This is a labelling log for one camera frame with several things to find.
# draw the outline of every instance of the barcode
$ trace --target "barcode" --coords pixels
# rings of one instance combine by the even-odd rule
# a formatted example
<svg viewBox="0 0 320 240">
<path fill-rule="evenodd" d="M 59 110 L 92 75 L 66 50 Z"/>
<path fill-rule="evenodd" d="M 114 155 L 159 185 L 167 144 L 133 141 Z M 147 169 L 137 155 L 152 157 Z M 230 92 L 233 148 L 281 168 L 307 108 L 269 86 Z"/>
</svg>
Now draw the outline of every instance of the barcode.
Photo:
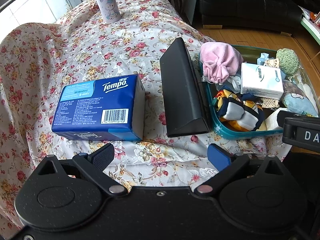
<svg viewBox="0 0 320 240">
<path fill-rule="evenodd" d="M 129 109 L 108 109 L 102 111 L 101 123 L 127 123 Z"/>
</svg>

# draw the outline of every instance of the bed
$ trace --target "bed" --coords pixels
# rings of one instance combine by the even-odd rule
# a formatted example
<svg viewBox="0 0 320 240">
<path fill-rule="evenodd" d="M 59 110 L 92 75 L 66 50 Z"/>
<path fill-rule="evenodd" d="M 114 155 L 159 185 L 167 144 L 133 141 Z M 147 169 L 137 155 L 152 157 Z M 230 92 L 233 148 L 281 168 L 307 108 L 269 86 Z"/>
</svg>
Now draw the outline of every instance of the bed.
<svg viewBox="0 0 320 240">
<path fill-rule="evenodd" d="M 30 23 L 0 44 L 0 230 L 21 227 L 14 200 L 25 180 L 49 154 L 60 159 L 92 153 L 107 141 L 69 141 L 51 132 L 65 85 L 137 73 L 146 90 L 141 142 L 114 141 L 115 158 L 105 170 L 132 186 L 190 186 L 214 176 L 206 150 L 216 143 L 231 153 L 283 159 L 290 150 L 281 135 L 230 141 L 214 131 L 166 136 L 159 59 L 182 37 L 197 61 L 200 46 L 213 41 L 183 22 L 167 0 L 117 0 L 122 19 L 105 24 L 94 0 L 72 9 L 56 24 Z"/>
</svg>

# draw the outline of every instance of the purple cartoon water bottle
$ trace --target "purple cartoon water bottle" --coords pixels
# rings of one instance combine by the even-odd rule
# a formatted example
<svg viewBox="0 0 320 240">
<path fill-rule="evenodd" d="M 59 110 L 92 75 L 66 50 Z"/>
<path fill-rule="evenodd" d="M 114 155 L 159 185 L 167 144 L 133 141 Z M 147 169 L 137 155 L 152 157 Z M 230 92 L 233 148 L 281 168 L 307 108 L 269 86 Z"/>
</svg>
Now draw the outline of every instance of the purple cartoon water bottle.
<svg viewBox="0 0 320 240">
<path fill-rule="evenodd" d="M 97 0 L 97 3 L 106 23 L 120 20 L 121 15 L 116 0 Z"/>
</svg>

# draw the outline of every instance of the metal screw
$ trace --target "metal screw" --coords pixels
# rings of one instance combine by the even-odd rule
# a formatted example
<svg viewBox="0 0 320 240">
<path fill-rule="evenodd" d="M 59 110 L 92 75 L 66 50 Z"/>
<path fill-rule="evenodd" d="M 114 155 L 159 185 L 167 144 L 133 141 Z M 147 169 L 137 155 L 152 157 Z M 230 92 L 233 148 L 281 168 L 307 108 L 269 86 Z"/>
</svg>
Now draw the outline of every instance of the metal screw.
<svg viewBox="0 0 320 240">
<path fill-rule="evenodd" d="M 199 193 L 203 194 L 213 191 L 213 188 L 210 185 L 200 185 L 199 187 L 197 187 L 197 190 Z"/>
<path fill-rule="evenodd" d="M 159 196 L 159 197 L 162 197 L 162 196 L 164 196 L 165 195 L 165 192 L 164 191 L 159 191 L 159 192 L 157 192 L 157 196 Z"/>
<path fill-rule="evenodd" d="M 113 185 L 109 188 L 109 191 L 114 194 L 119 194 L 125 191 L 125 187 L 121 185 Z"/>
<path fill-rule="evenodd" d="M 25 235 L 23 240 L 34 240 L 32 236 Z"/>
</svg>

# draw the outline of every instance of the white tissue pack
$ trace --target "white tissue pack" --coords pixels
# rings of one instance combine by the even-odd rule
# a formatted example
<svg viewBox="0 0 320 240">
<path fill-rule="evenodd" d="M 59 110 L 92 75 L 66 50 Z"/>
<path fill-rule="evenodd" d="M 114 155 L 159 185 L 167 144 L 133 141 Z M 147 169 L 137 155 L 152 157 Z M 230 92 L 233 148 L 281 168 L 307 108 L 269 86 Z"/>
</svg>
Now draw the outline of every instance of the white tissue pack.
<svg viewBox="0 0 320 240">
<path fill-rule="evenodd" d="M 257 97 L 280 99 L 283 94 L 279 68 L 256 64 L 241 64 L 241 94 L 252 93 Z"/>
<path fill-rule="evenodd" d="M 268 118 L 266 118 L 266 127 L 267 130 L 279 130 L 283 129 L 281 126 L 278 124 L 278 114 L 280 111 L 288 111 L 290 110 L 288 108 L 278 108 L 276 111 L 274 111 Z"/>
</svg>

